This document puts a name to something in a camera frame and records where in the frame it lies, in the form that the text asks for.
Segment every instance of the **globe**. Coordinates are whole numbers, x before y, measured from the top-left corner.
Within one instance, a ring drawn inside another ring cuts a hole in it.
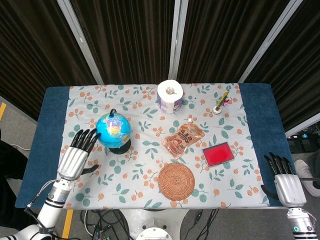
[[[128,119],[115,109],[100,117],[96,123],[97,133],[100,133],[100,143],[115,154],[125,153],[131,146],[131,125]]]

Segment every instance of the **shoe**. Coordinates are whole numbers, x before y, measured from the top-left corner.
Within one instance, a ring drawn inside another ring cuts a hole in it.
[[[310,167],[303,160],[294,162],[295,171],[299,178],[313,178]],[[301,181],[307,191],[314,197],[320,197],[320,189],[315,188],[313,181]]]

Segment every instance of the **paper towel roll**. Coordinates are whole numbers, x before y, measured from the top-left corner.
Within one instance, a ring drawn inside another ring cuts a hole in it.
[[[156,93],[157,102],[162,112],[172,114],[180,108],[184,90],[176,80],[161,82],[156,89]]]

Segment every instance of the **globe stand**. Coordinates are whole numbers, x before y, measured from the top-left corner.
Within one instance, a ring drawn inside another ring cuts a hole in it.
[[[126,153],[129,148],[131,147],[131,140],[129,139],[124,145],[122,145],[121,147],[116,147],[116,148],[110,148],[109,150],[110,152],[114,153],[114,154],[124,154]]]

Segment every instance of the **round rattan coaster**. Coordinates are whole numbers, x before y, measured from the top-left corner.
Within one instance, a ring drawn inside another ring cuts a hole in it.
[[[195,177],[185,165],[170,163],[160,171],[158,185],[166,198],[180,201],[189,197],[195,189]]]

